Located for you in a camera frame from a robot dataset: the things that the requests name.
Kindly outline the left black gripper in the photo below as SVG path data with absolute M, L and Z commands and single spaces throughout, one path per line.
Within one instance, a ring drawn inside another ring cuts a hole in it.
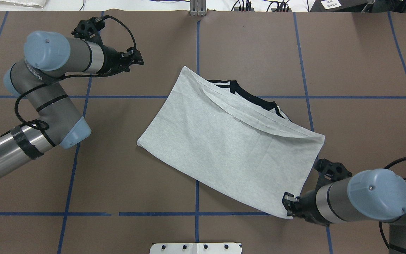
M 129 69 L 131 65 L 144 65 L 142 55 L 137 48 L 128 48 L 125 53 L 108 46 L 103 46 L 102 50 L 104 62 L 100 74 L 113 74 Z

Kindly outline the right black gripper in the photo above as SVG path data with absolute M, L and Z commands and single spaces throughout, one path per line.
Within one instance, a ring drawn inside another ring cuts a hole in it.
M 315 197 L 316 192 L 314 190 L 308 191 L 301 196 L 284 192 L 282 204 L 288 216 L 296 216 L 299 214 L 299 218 L 303 218 L 306 222 L 321 224 Z

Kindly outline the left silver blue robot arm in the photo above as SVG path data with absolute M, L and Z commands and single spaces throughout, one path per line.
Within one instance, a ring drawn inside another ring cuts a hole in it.
M 4 76 L 17 99 L 20 123 L 0 136 L 0 179 L 55 146 L 71 148 L 91 134 L 83 114 L 60 82 L 74 77 L 111 77 L 143 65 L 136 46 L 125 53 L 103 44 L 99 34 L 68 38 L 57 32 L 34 31 L 24 44 L 24 58 Z

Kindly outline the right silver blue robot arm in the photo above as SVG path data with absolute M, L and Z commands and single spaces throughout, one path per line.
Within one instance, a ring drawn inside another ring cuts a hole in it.
M 284 193 L 287 215 L 329 226 L 373 220 L 389 225 L 388 252 L 406 254 L 406 180 L 372 169 L 296 197 Z

